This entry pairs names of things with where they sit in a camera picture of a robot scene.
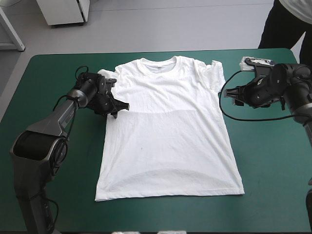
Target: t-shirt hem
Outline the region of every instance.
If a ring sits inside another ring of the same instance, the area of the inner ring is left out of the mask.
[[[224,188],[213,190],[176,190],[176,191],[148,191],[148,192],[122,192],[106,193],[97,192],[95,201],[107,201],[118,198],[131,197],[149,197],[149,196],[171,196],[171,195],[188,195],[188,196],[216,196],[216,195],[242,195],[245,194],[244,188]]]

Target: white cabinet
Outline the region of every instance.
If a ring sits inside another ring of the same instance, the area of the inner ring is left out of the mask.
[[[37,0],[49,25],[88,21],[90,0]]]

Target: gray floor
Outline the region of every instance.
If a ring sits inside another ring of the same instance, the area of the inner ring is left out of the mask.
[[[91,0],[84,26],[51,28],[36,0],[3,8],[26,46],[0,52],[0,120],[37,54],[256,48],[273,0]],[[293,48],[298,57],[299,43]]]

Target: t-shirt sleeve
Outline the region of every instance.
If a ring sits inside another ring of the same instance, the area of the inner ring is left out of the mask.
[[[197,63],[197,73],[205,86],[217,93],[220,92],[225,83],[222,63],[215,60],[212,61],[211,65],[206,65],[199,60],[195,62]]]

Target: black cable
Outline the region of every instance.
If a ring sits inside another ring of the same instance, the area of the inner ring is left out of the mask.
[[[234,119],[234,120],[237,120],[237,121],[247,121],[247,122],[274,121],[274,120],[282,120],[282,119],[293,118],[293,117],[307,117],[308,120],[311,119],[311,117],[310,117],[309,115],[305,115],[305,114],[289,115],[289,116],[283,116],[283,117],[278,117],[278,118],[244,119],[244,118],[235,118],[235,117],[233,117],[233,116],[231,116],[231,115],[225,113],[225,111],[223,110],[222,105],[221,105],[221,96],[222,96],[224,87],[229,83],[229,81],[230,81],[236,74],[238,74],[238,73],[240,73],[240,72],[242,72],[242,71],[235,72],[235,73],[224,83],[224,85],[222,86],[221,91],[220,91],[220,96],[219,96],[219,107],[220,107],[221,112],[222,112],[226,117],[229,117],[229,118]]]
[[[54,201],[52,199],[49,199],[49,198],[47,198],[44,195],[44,188],[43,187],[41,187],[40,191],[37,194],[35,194],[34,196],[32,196],[31,198],[25,199],[25,198],[23,198],[21,196],[16,196],[16,197],[17,197],[17,199],[22,200],[22,201],[32,201],[33,199],[35,199],[39,195],[41,196],[42,199],[47,200],[47,201],[52,202],[53,204],[55,204],[55,206],[57,208],[57,213],[56,213],[54,221],[52,223],[52,227],[53,227],[52,230],[54,230],[55,224],[56,224],[58,216],[59,216],[59,205],[58,205],[58,203],[56,201]]]
[[[89,71],[89,67],[86,66],[86,65],[83,65],[83,66],[80,66],[79,68],[77,68],[76,72],[75,72],[75,78],[78,80],[78,77],[77,77],[77,72],[81,69],[81,68],[87,68],[87,70],[85,71],[86,73]]]
[[[64,97],[67,97],[67,95],[63,95],[63,96],[60,96],[60,97],[59,97],[59,99],[58,99],[58,101],[56,102],[55,106],[53,107],[53,110],[52,110],[52,111],[55,110],[55,108],[56,108],[56,107],[58,106],[58,104],[59,104],[59,101],[61,101],[61,99],[64,98]]]
[[[56,224],[56,222],[57,222],[57,219],[58,219],[58,216],[59,216],[59,205],[58,205],[58,203],[56,202],[56,201],[54,201],[54,200],[51,200],[51,199],[49,199],[49,198],[47,198],[46,196],[41,196],[44,200],[47,200],[47,201],[49,201],[49,202],[52,202],[55,206],[56,206],[56,208],[57,208],[57,213],[56,213],[56,215],[55,215],[55,218],[54,218],[54,221],[53,221],[53,223],[52,223],[52,231],[55,229],[55,224]]]
[[[67,154],[67,150],[68,150],[68,144],[67,144],[68,138],[69,138],[69,135],[70,135],[70,133],[71,133],[71,131],[72,131],[72,128],[73,128],[73,125],[74,125],[74,121],[75,121],[75,117],[76,117],[76,111],[77,111],[77,109],[79,108],[78,97],[73,98],[73,99],[71,99],[71,100],[74,101],[74,105],[75,105],[75,107],[74,107],[74,113],[73,113],[73,118],[72,118],[72,122],[71,122],[71,124],[70,124],[69,130],[68,130],[67,136],[65,137],[64,143],[63,143],[63,145],[62,145],[62,147],[61,147],[59,153],[61,153],[61,152],[63,151],[64,147],[66,147],[66,154]],[[66,158],[66,154],[65,154],[65,156],[63,157],[63,159],[62,159],[61,161],[58,161],[58,159],[59,159],[58,157],[54,157],[54,159],[53,159],[53,164],[51,165],[52,169],[53,169],[53,168],[59,168],[59,167],[60,167],[60,165],[62,164],[62,162],[63,162],[63,161],[65,160],[65,158]],[[55,172],[54,172],[54,170],[52,170],[52,175],[55,176],[56,172],[57,172],[57,170],[56,170]]]

